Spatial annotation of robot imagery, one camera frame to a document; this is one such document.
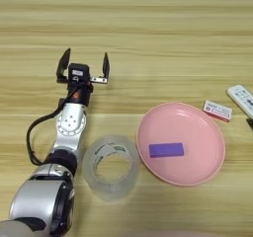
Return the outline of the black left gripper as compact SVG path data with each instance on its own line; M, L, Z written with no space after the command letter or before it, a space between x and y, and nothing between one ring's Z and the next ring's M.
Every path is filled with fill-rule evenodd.
M67 69L71 49L68 48L61 56L56 69L56 77L58 79L65 79L64 71ZM73 81L69 80L67 82L68 94L65 98L61 98L58 102L60 107L65 104L80 104L85 107L89 106L90 96L93 93L94 84L107 84L109 82L110 74L110 61L109 56L105 52L103 61L103 77L91 77L86 81L81 81L80 79L75 79Z

